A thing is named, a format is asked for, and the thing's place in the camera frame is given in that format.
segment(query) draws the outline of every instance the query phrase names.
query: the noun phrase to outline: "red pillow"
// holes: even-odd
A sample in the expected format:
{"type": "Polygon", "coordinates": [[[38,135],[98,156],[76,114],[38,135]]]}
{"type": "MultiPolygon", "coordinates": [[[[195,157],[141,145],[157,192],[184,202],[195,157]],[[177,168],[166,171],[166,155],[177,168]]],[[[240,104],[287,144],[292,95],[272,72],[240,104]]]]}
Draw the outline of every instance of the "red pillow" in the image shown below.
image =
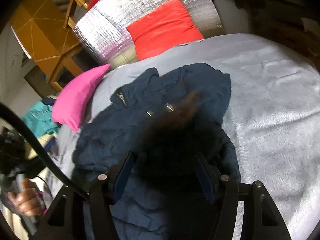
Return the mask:
{"type": "Polygon", "coordinates": [[[137,59],[154,57],[179,44],[202,40],[180,0],[170,0],[127,27],[137,59]]]}

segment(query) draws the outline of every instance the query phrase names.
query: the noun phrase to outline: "pink pillow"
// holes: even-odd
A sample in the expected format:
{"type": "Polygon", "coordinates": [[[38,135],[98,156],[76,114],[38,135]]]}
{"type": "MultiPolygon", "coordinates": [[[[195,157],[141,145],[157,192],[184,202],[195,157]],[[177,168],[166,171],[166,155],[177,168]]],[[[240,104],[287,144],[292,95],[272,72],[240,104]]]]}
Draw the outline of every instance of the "pink pillow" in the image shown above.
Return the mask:
{"type": "Polygon", "coordinates": [[[90,69],[74,78],[61,91],[52,109],[53,122],[68,125],[77,132],[86,105],[97,85],[108,72],[110,64],[90,69]]]}

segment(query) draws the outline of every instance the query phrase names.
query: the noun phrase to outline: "clothing pile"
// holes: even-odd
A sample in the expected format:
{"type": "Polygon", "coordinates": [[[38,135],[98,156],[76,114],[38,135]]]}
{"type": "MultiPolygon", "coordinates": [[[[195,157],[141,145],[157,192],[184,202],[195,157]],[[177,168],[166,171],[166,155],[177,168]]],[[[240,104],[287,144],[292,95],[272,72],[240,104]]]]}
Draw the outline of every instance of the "clothing pile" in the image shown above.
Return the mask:
{"type": "Polygon", "coordinates": [[[201,152],[220,173],[240,181],[235,148],[221,128],[230,96],[229,74],[205,63],[161,77],[150,68],[119,88],[111,96],[113,104],[84,125],[73,154],[73,181],[91,181],[128,151],[139,156],[122,198],[111,207],[120,239],[207,236],[214,206],[204,198],[191,158],[201,152]],[[198,110],[184,130],[170,140],[159,138],[152,148],[141,147],[141,135],[165,113],[165,105],[177,105],[193,91],[200,94],[198,110]]]}
{"type": "Polygon", "coordinates": [[[60,127],[57,123],[53,123],[51,116],[54,102],[54,98],[44,98],[21,118],[36,138],[59,132],[60,127]]]}

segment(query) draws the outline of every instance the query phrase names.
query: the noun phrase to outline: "black metal bracket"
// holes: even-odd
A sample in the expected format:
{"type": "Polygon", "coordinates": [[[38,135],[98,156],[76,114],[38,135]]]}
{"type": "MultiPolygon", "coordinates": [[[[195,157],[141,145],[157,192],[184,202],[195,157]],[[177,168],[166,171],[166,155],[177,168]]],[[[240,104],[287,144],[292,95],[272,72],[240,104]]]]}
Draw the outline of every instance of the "black metal bracket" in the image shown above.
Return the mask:
{"type": "MultiPolygon", "coordinates": [[[[109,206],[121,198],[136,159],[129,152],[120,164],[90,182],[88,203],[96,240],[119,240],[109,206]]],[[[239,201],[244,201],[241,240],[291,239],[278,208],[261,181],[252,185],[237,183],[228,175],[221,175],[202,154],[195,155],[194,168],[206,199],[219,207],[208,240],[232,239],[239,201]]],[[[64,186],[41,221],[34,239],[85,239],[84,202],[64,186]]]]}

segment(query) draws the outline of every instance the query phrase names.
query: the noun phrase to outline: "human hand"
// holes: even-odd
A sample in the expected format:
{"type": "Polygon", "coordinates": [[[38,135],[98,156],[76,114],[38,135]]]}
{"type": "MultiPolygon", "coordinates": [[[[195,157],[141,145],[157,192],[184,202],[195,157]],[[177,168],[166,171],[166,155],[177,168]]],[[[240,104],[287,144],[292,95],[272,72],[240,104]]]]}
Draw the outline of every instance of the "human hand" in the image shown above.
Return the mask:
{"type": "Polygon", "coordinates": [[[8,198],[17,210],[23,212],[28,217],[42,215],[43,207],[36,196],[34,182],[25,179],[21,182],[21,187],[24,189],[18,195],[15,193],[8,193],[8,198]]]}
{"type": "Polygon", "coordinates": [[[153,129],[159,131],[183,128],[196,114],[198,101],[199,93],[191,92],[184,101],[174,107],[171,112],[168,111],[161,120],[158,120],[153,129]]]}

